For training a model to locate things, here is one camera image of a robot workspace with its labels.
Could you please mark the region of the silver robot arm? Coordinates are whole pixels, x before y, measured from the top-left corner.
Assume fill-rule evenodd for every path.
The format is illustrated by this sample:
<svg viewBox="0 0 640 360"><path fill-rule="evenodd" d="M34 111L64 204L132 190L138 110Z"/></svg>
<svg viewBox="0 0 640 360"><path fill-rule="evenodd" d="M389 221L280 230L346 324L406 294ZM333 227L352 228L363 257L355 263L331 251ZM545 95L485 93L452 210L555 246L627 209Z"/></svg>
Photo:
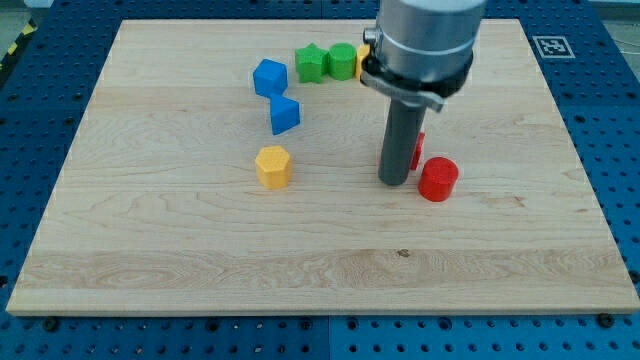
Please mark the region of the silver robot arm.
<svg viewBox="0 0 640 360"><path fill-rule="evenodd" d="M486 0L380 0L362 84L408 106L441 111L473 62Z"/></svg>

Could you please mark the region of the yellow block behind arm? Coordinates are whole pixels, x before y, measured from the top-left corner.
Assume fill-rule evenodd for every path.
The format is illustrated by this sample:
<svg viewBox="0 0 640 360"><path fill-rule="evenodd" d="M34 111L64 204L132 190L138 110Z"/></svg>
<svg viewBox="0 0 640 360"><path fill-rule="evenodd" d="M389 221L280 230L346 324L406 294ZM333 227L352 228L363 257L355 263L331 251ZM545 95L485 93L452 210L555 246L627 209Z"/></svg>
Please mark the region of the yellow block behind arm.
<svg viewBox="0 0 640 360"><path fill-rule="evenodd" d="M361 44L356 49L356 62L355 62L355 71L354 77L356 79L360 79L362 70L363 70L363 62L370 54L371 47L369 44Z"/></svg>

